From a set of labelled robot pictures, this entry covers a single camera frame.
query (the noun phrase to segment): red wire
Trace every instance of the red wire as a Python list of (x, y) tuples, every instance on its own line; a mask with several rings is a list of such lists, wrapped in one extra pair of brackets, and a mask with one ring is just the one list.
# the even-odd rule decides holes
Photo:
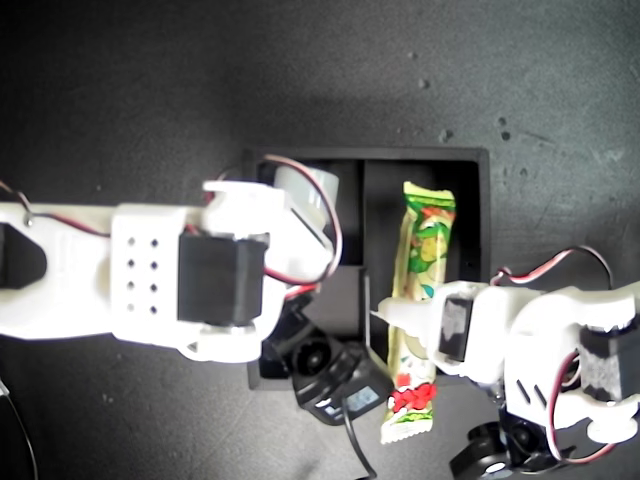
[(565, 357), (565, 359), (563, 360), (560, 366), (560, 370), (558, 371), (558, 375), (556, 376), (556, 379), (553, 383), (553, 388), (551, 389), (551, 396), (549, 397), (549, 405), (547, 408), (547, 411), (548, 411), (547, 441), (549, 443), (549, 449), (551, 450), (551, 453), (557, 460), (566, 462), (566, 463), (571, 463), (571, 464), (583, 465), (586, 463), (593, 462), (594, 460), (597, 460), (598, 458), (605, 456), (607, 453), (613, 450), (613, 448), (616, 445), (614, 443), (610, 443), (608, 445), (603, 446), (602, 448), (597, 450), (595, 453), (592, 453), (591, 455), (587, 455), (586, 457), (583, 457), (583, 458), (566, 458), (562, 455), (562, 453), (558, 449), (556, 427), (555, 427), (556, 404), (558, 402), (558, 396), (560, 395), (560, 389), (562, 387), (562, 378), (567, 372), (569, 365), (571, 365), (571, 362), (573, 362), (577, 357), (578, 357), (578, 352), (575, 352), (575, 351), (571, 352), (569, 355)]
[(291, 289), (291, 291), (289, 291), (284, 296), (284, 299), (285, 300), (291, 300), (292, 298), (298, 297), (298, 296), (303, 295), (303, 294), (305, 294), (307, 292), (313, 292), (317, 288), (318, 288), (317, 284), (296, 287), (296, 288)]

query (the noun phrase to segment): ventilation holes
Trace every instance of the ventilation holes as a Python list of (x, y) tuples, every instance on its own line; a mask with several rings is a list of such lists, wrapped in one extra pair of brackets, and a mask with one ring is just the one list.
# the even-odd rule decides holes
[(540, 402), (542, 402), (542, 405), (544, 406), (544, 408), (547, 408), (547, 399), (544, 398), (544, 395), (540, 391), (540, 388), (536, 385), (533, 387), (533, 391), (536, 392), (536, 395), (538, 396), (538, 399), (540, 400)]
[(516, 384), (518, 385), (518, 388), (520, 389), (520, 393), (522, 393), (522, 396), (524, 398), (524, 400), (531, 405), (531, 397), (529, 396), (529, 394), (527, 393), (527, 391), (524, 389), (524, 385), (522, 385), (522, 382), (520, 380), (518, 380), (516, 382)]

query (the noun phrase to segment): snack wrapper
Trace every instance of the snack wrapper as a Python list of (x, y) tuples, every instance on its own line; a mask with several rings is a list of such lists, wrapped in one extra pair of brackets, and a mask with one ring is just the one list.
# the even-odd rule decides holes
[[(404, 184), (407, 203), (400, 229), (393, 297), (421, 301), (444, 283), (455, 199), (449, 191)], [(383, 444), (428, 432), (433, 426), (436, 367), (417, 338), (389, 326), (389, 372), (395, 390), (381, 428)]]

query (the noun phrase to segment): black tray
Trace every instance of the black tray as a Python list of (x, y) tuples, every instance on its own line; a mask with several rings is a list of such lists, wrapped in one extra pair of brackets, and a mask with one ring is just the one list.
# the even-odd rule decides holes
[[(387, 357), (387, 324), (369, 308), (391, 294), (400, 223), (406, 205), (402, 184), (451, 190), (457, 215), (447, 259), (446, 280), (489, 277), (489, 161), (472, 148), (253, 148), (245, 151), (243, 174), (271, 182), (275, 168), (259, 165), (266, 153), (284, 155), (340, 177), (337, 211), (344, 253), (335, 277), (307, 309), (309, 318), (344, 340), (370, 342)], [(249, 365), (252, 389), (290, 388), (286, 374), (261, 362)]]

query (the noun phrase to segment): black compartment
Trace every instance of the black compartment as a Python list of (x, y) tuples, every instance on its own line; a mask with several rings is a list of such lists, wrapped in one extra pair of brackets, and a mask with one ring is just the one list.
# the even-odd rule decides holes
[[(340, 177), (336, 208), (345, 237), (342, 266), (307, 309), (309, 318), (327, 333), (341, 340), (365, 339), (369, 326), (371, 346), (386, 360), (387, 324), (368, 312), (369, 303), (375, 308), (391, 294), (398, 236), (406, 209), (405, 181), (432, 190), (448, 189), (456, 197), (447, 281), (488, 278), (490, 204), (485, 150), (257, 148), (245, 153), (247, 176), (265, 182), (273, 180), (275, 168), (264, 164), (256, 168), (266, 153), (288, 156)], [(269, 376), (273, 375), (273, 366), (263, 365), (262, 376), (268, 368)], [(260, 382), (259, 362), (249, 370), (252, 388), (288, 386), (283, 380)], [(275, 377), (286, 379), (287, 375), (280, 372)]]

